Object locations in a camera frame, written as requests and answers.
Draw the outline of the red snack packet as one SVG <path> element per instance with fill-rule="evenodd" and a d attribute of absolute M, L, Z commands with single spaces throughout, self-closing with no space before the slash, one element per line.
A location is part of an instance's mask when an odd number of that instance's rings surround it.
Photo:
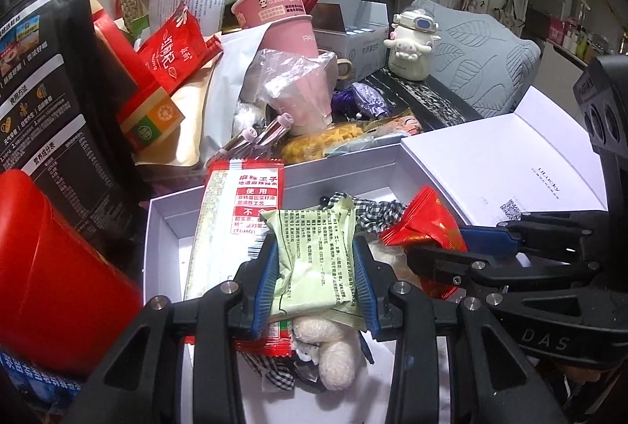
<path fill-rule="evenodd" d="M 417 275 L 410 269 L 411 260 L 420 260 L 411 252 L 412 247 L 467 251 L 458 223 L 438 193 L 423 186 L 409 205 L 390 201 L 379 206 L 376 232 L 382 244 L 392 250 L 383 259 L 392 266 L 398 280 L 412 283 L 437 300 L 453 296 L 454 283 L 439 283 L 432 275 Z"/>

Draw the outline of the checkered cloth plush doll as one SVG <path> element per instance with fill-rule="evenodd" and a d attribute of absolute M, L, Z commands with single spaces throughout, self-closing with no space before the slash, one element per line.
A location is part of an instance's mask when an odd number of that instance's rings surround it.
<path fill-rule="evenodd" d="M 329 208 L 342 197 L 349 197 L 356 206 L 354 239 L 360 232 L 375 235 L 379 204 L 390 201 L 359 199 L 337 192 L 312 208 Z M 270 229 L 269 232 L 274 237 L 272 251 L 276 256 L 269 275 L 273 300 L 278 275 L 278 247 L 275 235 Z M 283 321 L 268 319 L 259 338 L 239 341 L 236 349 L 260 376 L 262 388 L 267 392 L 290 392 L 298 382 L 320 392 L 344 391 L 353 384 L 360 366 L 372 359 L 363 337 L 364 329 L 360 331 L 321 316 L 299 316 Z"/>

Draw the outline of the green tea sachet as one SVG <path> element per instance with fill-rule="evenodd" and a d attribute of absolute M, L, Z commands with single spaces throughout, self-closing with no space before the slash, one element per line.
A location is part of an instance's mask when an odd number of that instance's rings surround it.
<path fill-rule="evenodd" d="M 321 316 L 363 331 L 356 299 L 353 239 L 356 206 L 342 197 L 326 209 L 264 211 L 275 235 L 278 275 L 269 320 Z"/>

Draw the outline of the red white long sachet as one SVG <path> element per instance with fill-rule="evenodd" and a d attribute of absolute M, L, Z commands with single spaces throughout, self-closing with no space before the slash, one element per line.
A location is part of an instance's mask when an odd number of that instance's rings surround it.
<path fill-rule="evenodd" d="M 280 160 L 235 159 L 211 163 L 188 264 L 183 298 L 233 280 L 239 266 L 259 255 L 266 224 L 262 211 L 282 204 L 284 164 Z"/>

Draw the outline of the blue effervescent tablet tube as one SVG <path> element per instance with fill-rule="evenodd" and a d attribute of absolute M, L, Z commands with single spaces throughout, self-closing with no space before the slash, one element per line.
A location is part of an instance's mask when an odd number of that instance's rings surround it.
<path fill-rule="evenodd" d="M 1 351 L 1 370 L 26 403 L 47 413 L 63 413 L 81 391 L 79 382 L 40 371 Z"/>

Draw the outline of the red cylindrical canister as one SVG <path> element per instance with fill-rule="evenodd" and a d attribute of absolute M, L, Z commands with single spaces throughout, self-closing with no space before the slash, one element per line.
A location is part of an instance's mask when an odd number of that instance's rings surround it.
<path fill-rule="evenodd" d="M 36 367 L 86 377 L 142 308 L 141 291 L 21 170 L 1 175 L 1 344 Z"/>

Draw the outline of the white open gift box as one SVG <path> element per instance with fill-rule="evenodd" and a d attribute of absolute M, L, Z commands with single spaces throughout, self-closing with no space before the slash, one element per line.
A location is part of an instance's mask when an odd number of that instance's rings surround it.
<path fill-rule="evenodd" d="M 609 202 L 601 159 L 578 116 L 536 89 L 506 115 L 423 133 L 397 144 L 293 164 L 284 172 L 283 205 L 299 209 L 344 191 L 408 202 L 423 186 L 441 194 L 465 224 L 493 226 L 517 211 L 601 210 Z M 392 343 L 373 343 L 375 364 L 346 392 L 288 397 L 262 390 L 239 369 L 252 423 L 380 423 L 393 373 Z"/>

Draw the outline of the light blue cushioned chair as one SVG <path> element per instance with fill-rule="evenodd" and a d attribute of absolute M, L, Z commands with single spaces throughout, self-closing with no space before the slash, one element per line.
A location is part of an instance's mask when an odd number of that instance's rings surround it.
<path fill-rule="evenodd" d="M 541 49 L 487 14 L 415 0 L 438 23 L 431 75 L 484 118 L 512 111 L 537 76 Z"/>

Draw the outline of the white pig figurine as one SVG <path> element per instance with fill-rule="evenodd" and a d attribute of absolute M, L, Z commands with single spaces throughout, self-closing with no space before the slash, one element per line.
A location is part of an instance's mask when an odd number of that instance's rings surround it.
<path fill-rule="evenodd" d="M 438 23 L 423 8 L 403 11 L 393 17 L 389 38 L 383 41 L 389 50 L 389 70 L 410 82 L 421 82 L 430 74 Z"/>

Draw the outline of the black coffee bag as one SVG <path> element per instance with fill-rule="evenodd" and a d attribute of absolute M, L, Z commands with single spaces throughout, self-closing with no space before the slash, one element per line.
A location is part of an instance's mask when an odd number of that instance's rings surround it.
<path fill-rule="evenodd" d="M 1 0 L 1 169 L 29 175 L 72 228 L 124 265 L 144 185 L 112 89 L 89 0 Z"/>

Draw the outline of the white small cardboard box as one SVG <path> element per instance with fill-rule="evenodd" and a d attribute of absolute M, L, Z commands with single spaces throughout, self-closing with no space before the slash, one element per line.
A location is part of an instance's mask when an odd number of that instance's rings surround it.
<path fill-rule="evenodd" d="M 318 0 L 311 16 L 318 48 L 351 62 L 350 82 L 363 82 L 385 66 L 390 29 L 385 3 Z"/>

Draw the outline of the red tea packet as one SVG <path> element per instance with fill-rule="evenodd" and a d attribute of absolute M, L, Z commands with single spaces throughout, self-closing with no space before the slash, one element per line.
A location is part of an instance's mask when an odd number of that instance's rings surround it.
<path fill-rule="evenodd" d="M 204 39 L 196 17 L 181 2 L 137 53 L 157 83 L 172 95 L 199 68 L 223 53 L 223 47 L 216 35 Z"/>

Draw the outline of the pink paper cups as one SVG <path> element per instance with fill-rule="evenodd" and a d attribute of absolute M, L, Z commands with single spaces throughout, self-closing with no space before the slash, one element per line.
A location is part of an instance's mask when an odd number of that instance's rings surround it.
<path fill-rule="evenodd" d="M 231 11 L 241 28 L 266 25 L 260 48 L 314 58 L 319 55 L 312 17 L 302 0 L 237 0 Z M 296 135 L 313 133 L 331 122 L 330 94 L 325 69 L 297 79 L 301 99 L 284 104 L 296 106 Z"/>

